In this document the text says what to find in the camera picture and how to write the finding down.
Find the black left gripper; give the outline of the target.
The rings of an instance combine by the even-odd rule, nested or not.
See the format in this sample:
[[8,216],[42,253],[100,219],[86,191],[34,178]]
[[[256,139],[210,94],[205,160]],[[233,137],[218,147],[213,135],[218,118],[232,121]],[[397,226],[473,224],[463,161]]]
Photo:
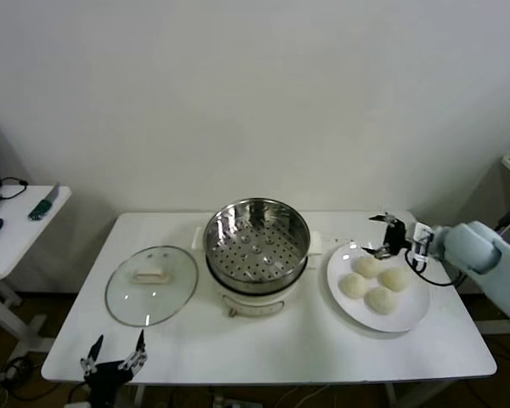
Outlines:
[[93,408],[113,407],[120,387],[130,382],[147,361],[144,330],[139,334],[135,350],[123,362],[96,365],[103,341],[104,336],[100,335],[88,355],[80,359],[84,380],[90,389],[88,402]]

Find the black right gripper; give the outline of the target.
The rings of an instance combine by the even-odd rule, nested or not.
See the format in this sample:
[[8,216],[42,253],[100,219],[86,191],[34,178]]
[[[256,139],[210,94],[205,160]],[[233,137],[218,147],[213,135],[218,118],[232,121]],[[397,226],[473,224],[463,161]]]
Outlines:
[[363,246],[361,249],[376,259],[386,259],[397,256],[402,250],[410,248],[410,242],[406,239],[405,224],[393,214],[384,213],[369,217],[371,221],[384,222],[387,224],[383,246],[369,248]]

